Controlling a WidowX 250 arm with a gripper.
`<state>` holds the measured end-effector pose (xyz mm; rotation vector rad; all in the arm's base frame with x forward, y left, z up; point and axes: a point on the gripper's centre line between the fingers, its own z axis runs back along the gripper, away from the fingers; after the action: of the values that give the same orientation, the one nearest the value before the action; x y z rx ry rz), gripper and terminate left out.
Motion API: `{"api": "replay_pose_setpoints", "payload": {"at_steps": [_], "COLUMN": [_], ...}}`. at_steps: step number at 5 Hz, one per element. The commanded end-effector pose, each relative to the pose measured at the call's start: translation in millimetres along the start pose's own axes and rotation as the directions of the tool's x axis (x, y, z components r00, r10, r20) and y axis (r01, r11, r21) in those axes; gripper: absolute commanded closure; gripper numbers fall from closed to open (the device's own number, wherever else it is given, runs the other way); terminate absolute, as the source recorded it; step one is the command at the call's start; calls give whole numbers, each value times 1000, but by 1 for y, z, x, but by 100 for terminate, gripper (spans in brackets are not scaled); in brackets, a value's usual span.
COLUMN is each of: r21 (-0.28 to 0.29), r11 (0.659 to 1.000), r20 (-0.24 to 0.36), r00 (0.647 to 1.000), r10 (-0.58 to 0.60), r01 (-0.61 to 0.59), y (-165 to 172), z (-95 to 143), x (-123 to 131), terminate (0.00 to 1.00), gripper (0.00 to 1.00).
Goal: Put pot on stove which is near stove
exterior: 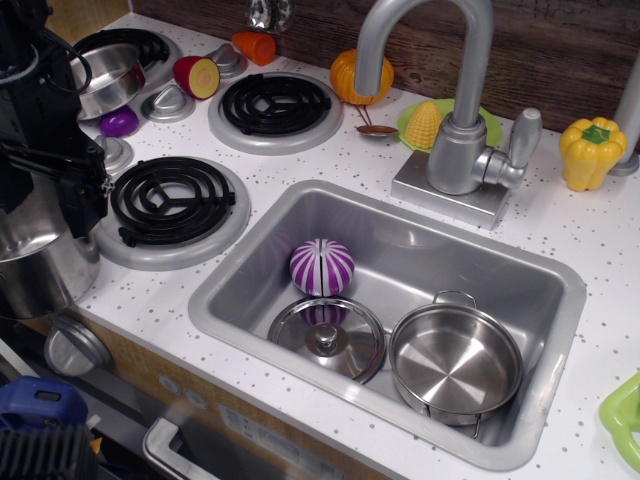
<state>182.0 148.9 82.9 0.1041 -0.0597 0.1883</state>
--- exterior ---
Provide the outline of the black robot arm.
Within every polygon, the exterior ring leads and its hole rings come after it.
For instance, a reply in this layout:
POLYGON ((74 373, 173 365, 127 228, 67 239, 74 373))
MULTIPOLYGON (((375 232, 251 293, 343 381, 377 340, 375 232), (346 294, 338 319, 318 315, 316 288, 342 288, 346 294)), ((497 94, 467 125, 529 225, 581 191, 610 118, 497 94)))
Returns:
POLYGON ((108 211, 105 152, 79 127, 70 60, 79 53, 46 26, 44 1, 1 4, 1 208, 13 212, 34 176, 53 182, 71 234, 85 237, 108 211))

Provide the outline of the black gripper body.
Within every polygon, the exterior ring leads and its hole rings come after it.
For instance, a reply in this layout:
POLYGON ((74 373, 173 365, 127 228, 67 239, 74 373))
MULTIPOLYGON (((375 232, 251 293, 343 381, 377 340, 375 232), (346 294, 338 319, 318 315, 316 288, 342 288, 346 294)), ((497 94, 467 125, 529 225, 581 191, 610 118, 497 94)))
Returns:
POLYGON ((88 137, 50 137, 37 146, 1 142, 1 210, 9 214, 35 190, 36 176, 53 183, 75 238, 86 237, 108 211, 113 188, 105 151, 88 137))

